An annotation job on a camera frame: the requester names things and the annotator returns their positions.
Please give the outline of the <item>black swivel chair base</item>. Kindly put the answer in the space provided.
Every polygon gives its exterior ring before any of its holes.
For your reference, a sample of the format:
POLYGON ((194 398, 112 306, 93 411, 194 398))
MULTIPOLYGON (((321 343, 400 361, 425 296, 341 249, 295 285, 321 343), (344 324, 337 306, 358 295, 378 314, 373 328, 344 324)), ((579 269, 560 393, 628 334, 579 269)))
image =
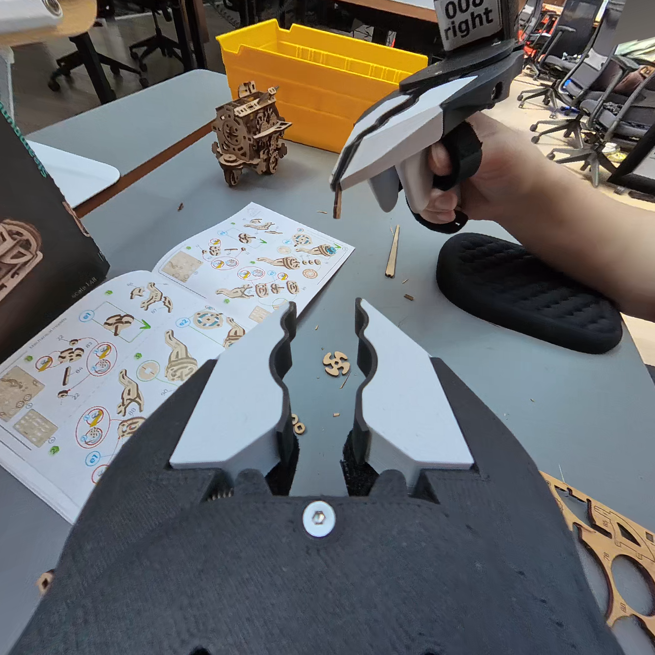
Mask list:
POLYGON ((107 66, 115 76, 120 76, 123 71, 135 74, 142 88, 149 86, 148 80, 140 70, 98 53, 88 32, 70 37, 69 40, 75 45, 76 50, 56 60, 57 68, 52 72, 47 82, 48 88, 53 92, 61 90, 58 82, 59 78, 70 78, 72 70, 81 66, 86 69, 101 104, 110 103, 117 99, 115 91, 110 87, 103 66, 107 66))

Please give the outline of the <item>black model kit box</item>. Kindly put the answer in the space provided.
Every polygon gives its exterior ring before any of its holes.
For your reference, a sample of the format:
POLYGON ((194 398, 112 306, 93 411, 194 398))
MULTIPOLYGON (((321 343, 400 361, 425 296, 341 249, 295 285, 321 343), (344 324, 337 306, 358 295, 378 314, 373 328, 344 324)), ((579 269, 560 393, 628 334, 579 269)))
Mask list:
POLYGON ((106 278, 110 265, 1 106, 1 361, 106 278))

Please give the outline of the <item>wooden mechanical model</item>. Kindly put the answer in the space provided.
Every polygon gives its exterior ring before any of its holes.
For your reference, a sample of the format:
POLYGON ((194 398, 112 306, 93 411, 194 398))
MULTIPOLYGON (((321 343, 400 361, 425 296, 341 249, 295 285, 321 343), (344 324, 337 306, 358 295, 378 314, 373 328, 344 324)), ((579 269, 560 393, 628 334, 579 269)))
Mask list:
POLYGON ((211 128, 217 142, 212 144, 225 181, 238 184, 244 168, 258 175, 275 174, 288 148, 284 134, 292 123, 280 116, 276 107, 278 86, 258 91, 254 81, 238 88, 238 98, 216 109, 211 128))

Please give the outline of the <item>row of black office chairs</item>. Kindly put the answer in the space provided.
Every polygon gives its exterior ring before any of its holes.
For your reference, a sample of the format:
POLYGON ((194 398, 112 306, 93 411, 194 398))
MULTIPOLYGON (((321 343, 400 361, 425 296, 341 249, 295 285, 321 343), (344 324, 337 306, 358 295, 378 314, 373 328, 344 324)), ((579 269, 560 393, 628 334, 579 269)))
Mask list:
POLYGON ((616 170, 606 146, 632 149, 654 122, 654 63, 616 53, 614 37, 625 6, 625 1, 608 2, 593 39, 572 68, 544 55, 540 66, 552 83, 518 96, 520 107, 543 97, 552 108, 549 120, 530 126, 531 142, 556 132, 572 138, 574 147, 553 148, 546 157, 558 164, 581 162, 594 187, 601 168, 616 170))

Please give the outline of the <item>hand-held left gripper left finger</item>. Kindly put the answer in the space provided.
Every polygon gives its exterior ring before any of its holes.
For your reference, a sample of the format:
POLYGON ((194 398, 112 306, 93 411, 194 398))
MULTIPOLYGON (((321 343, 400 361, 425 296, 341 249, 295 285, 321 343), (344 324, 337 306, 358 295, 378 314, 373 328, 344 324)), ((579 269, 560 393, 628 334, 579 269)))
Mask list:
POLYGON ((297 306, 275 310, 217 358, 169 463, 218 468, 231 480, 246 469, 290 492, 299 447, 283 378, 292 366, 297 306))

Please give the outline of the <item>white plastic mount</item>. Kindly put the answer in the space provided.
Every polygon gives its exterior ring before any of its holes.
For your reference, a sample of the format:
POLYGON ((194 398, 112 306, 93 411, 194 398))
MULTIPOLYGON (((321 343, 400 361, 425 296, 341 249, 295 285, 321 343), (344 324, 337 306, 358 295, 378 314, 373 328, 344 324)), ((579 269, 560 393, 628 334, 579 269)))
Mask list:
POLYGON ((62 17, 58 1, 1 1, 1 35, 51 28, 62 17))

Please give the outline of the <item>person's right forearm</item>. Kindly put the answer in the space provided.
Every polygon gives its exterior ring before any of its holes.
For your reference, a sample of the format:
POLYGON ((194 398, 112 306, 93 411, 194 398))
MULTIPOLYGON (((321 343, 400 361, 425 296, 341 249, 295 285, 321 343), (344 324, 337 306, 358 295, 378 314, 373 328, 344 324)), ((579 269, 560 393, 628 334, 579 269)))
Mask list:
POLYGON ((601 291, 626 314, 654 321, 654 212, 592 189, 536 147, 528 217, 513 235, 562 272, 601 291))

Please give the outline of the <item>person's right hand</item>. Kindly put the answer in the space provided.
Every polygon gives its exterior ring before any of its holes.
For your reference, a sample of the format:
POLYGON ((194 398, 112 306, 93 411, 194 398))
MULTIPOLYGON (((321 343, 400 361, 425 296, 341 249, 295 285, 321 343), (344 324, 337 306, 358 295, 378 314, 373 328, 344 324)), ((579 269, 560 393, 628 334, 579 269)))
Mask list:
POLYGON ((430 191, 420 217, 434 225, 452 222, 456 208, 469 219, 501 219, 509 213, 509 204, 520 201, 532 185, 528 169, 541 154, 524 135, 484 112, 473 114, 468 124, 481 142, 481 164, 459 192, 430 191))

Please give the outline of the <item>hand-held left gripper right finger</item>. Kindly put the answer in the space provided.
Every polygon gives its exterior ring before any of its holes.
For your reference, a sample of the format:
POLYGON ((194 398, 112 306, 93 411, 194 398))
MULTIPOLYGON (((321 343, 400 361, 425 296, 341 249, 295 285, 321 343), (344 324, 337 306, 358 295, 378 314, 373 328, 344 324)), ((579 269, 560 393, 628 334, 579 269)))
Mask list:
POLYGON ((413 492, 423 470, 469 470, 474 458, 430 354, 368 301, 355 301, 357 365, 354 425, 342 470, 351 496, 368 495, 387 470, 413 492))

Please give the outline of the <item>laser-cut wooden parts sheet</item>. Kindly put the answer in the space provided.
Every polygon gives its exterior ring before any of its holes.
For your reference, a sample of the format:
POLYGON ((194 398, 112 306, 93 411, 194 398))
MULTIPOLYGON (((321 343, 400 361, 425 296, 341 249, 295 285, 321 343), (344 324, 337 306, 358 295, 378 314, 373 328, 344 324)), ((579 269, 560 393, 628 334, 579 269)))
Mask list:
POLYGON ((654 613, 641 612, 618 591, 612 564, 625 557, 645 576, 654 591, 654 533, 631 522, 625 516, 593 499, 565 482, 541 472, 569 529, 578 542, 594 554, 608 586, 609 599, 605 610, 607 626, 619 619, 634 618, 647 635, 654 638, 654 613))

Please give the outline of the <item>illustrated instruction booklet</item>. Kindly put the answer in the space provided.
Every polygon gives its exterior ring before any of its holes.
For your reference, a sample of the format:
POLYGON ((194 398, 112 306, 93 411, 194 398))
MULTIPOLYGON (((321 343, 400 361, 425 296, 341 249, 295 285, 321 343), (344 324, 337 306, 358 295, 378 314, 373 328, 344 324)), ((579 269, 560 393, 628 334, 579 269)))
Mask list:
POLYGON ((207 360, 355 247, 256 203, 119 275, 1 365, 1 465, 68 523, 128 438, 207 360))

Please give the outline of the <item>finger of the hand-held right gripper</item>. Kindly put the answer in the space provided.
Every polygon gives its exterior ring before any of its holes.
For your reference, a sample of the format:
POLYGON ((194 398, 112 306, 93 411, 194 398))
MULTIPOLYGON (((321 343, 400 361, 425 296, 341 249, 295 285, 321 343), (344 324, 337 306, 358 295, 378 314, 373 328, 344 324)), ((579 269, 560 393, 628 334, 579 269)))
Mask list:
POLYGON ((380 129, 386 121, 405 111, 416 101, 416 95, 394 91, 366 110, 354 124, 345 145, 339 153, 337 162, 332 170, 332 184, 340 184, 345 170, 366 135, 380 129))
POLYGON ((417 101, 364 137, 340 181, 341 190, 401 164, 452 132, 466 118, 478 79, 464 76, 408 93, 417 101))

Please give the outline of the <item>yellow plastic bin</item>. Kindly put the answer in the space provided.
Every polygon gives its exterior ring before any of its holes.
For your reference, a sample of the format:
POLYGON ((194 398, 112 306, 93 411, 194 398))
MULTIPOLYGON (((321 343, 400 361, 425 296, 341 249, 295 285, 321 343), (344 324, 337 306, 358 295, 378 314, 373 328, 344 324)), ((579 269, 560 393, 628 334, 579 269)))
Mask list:
POLYGON ((357 119, 428 65, 424 54, 274 19, 222 35, 227 82, 278 86, 276 106, 292 127, 288 140, 340 152, 357 119))

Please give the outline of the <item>black ribbed wrist rest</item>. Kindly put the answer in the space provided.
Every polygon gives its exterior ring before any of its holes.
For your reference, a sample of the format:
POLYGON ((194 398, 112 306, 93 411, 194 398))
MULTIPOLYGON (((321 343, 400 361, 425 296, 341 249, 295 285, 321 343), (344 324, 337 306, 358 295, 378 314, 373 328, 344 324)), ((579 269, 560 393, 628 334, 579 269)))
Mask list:
POLYGON ((623 336, 607 297, 496 237, 452 236, 439 252, 436 281, 468 314, 563 348, 604 354, 623 336))

